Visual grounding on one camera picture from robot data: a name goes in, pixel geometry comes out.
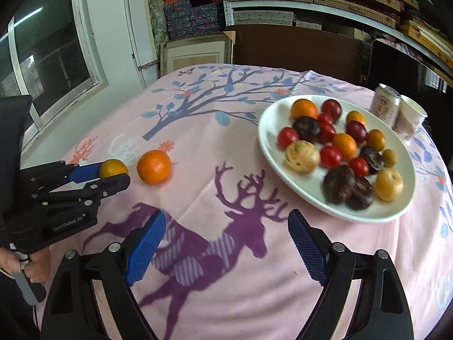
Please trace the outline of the person left hand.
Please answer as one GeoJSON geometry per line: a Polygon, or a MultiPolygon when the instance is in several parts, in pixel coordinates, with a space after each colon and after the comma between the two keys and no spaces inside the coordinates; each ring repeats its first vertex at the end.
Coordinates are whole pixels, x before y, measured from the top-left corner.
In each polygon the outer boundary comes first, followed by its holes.
{"type": "Polygon", "coordinates": [[[50,275],[51,252],[48,247],[32,253],[23,269],[16,256],[8,249],[1,247],[0,256],[1,269],[8,274],[23,271],[32,283],[43,283],[50,275]]]}

